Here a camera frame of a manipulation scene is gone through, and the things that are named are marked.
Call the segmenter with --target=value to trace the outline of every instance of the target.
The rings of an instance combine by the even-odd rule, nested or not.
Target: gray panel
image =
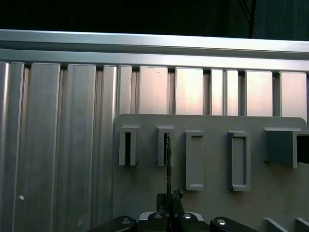
[[[59,75],[57,64],[31,67],[26,128],[18,162],[14,231],[50,231],[53,226]]]
[[[211,115],[223,115],[224,100],[223,100],[223,71],[211,70],[210,81],[210,110]]]
[[[132,67],[120,66],[118,76],[117,114],[129,114],[131,112]]]
[[[239,115],[239,77],[238,71],[225,71],[225,115],[238,116]]]
[[[175,114],[203,115],[204,76],[202,69],[176,68]]]
[[[112,139],[116,118],[117,67],[104,66],[101,86],[101,124],[98,155],[97,224],[112,219]]]
[[[90,224],[96,67],[69,65],[63,82],[57,231]]]
[[[280,116],[307,121],[307,77],[305,73],[281,72],[279,76]]]
[[[5,144],[10,83],[9,67],[8,63],[0,62],[0,225],[2,225],[3,220],[3,192],[5,188]]]
[[[295,219],[295,232],[309,231],[309,223],[302,218]]]
[[[308,165],[297,169],[264,162],[267,138],[263,128],[301,128],[301,118],[243,116],[121,115],[116,130],[123,124],[140,124],[138,141],[140,162],[135,167],[114,164],[114,216],[155,210],[155,196],[164,193],[166,169],[157,166],[157,125],[174,125],[175,167],[172,187],[185,190],[185,131],[204,131],[203,191],[184,191],[184,209],[201,214],[205,221],[224,216],[260,229],[263,218],[272,218],[293,231],[295,217],[308,218]],[[228,183],[228,132],[246,131],[251,135],[251,190],[231,192]],[[138,202],[132,209],[132,202]]]
[[[229,131],[228,140],[229,189],[232,191],[248,191],[251,188],[250,133]]]
[[[164,136],[165,134],[169,134],[170,139],[170,149],[171,149],[171,157],[170,157],[170,165],[171,167],[175,166],[175,131],[174,126],[157,126],[158,128],[158,166],[163,167],[166,164],[166,157],[164,156],[165,152],[165,144],[164,144]]]
[[[300,128],[264,128],[267,136],[267,162],[297,168],[297,163],[309,164],[309,131]]]
[[[123,126],[119,131],[119,165],[135,166],[137,156],[137,134],[139,126]]]
[[[266,232],[288,232],[285,228],[270,218],[264,218],[263,221]]]
[[[16,164],[18,162],[21,112],[23,101],[24,64],[10,65],[10,86],[8,101],[8,120],[5,148],[5,191],[3,193],[3,231],[11,231],[13,225],[14,192],[16,183]]]
[[[243,89],[245,116],[273,116],[272,73],[246,71]]]
[[[200,130],[188,130],[186,133],[186,168],[185,188],[191,191],[201,191],[203,184],[203,151],[204,132]]]
[[[168,114],[168,69],[140,67],[140,114]]]

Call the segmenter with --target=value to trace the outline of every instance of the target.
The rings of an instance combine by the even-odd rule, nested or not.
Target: rectangular opening
[[[131,133],[125,133],[125,159],[126,165],[130,164],[130,156],[131,156]]]
[[[171,155],[170,153],[170,133],[164,133],[164,152],[163,152],[163,161],[164,161],[164,165],[166,165],[167,161],[168,161],[168,153],[169,155]]]
[[[297,142],[297,162],[309,164],[309,135],[298,135]]]
[[[233,139],[233,185],[246,185],[246,138]]]

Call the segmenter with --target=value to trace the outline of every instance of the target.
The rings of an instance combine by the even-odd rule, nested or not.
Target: screw
[[[225,222],[224,220],[222,220],[222,219],[218,219],[218,220],[217,220],[217,223],[218,223],[219,225],[222,225],[222,226],[224,226],[224,225],[226,224],[226,222]]]
[[[190,218],[191,218],[191,215],[190,215],[190,214],[184,214],[183,217],[184,217],[185,219],[190,219]]]

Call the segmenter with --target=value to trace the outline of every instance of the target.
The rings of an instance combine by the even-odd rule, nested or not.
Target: rectangular slot
[[[158,129],[158,166],[163,167],[166,164],[165,157],[165,136],[170,135],[171,158],[170,165],[175,166],[174,147],[175,147],[175,131],[174,126],[157,126]]]
[[[251,183],[250,134],[243,131],[229,131],[228,139],[228,187],[232,191],[248,191]]]
[[[296,136],[297,162],[309,164],[309,134],[298,134]]]
[[[272,72],[246,71],[243,90],[244,116],[273,116]]]
[[[175,114],[203,115],[203,70],[176,68],[175,86]]]
[[[224,100],[223,100],[223,71],[212,70],[210,81],[210,110],[211,115],[223,115],[224,114]]]
[[[166,67],[140,67],[140,114],[168,114],[168,69]]]
[[[119,135],[119,166],[137,163],[137,129],[139,126],[121,127]]]
[[[125,161],[130,163],[131,157],[131,133],[125,132]]]
[[[186,189],[201,191],[203,185],[204,132],[186,131]]]

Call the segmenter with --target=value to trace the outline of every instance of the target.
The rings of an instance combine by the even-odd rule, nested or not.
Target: black cable
[[[253,35],[255,9],[256,9],[256,0],[252,0],[251,17],[250,17],[250,24],[249,24],[249,38],[250,39],[252,38],[252,35]]]

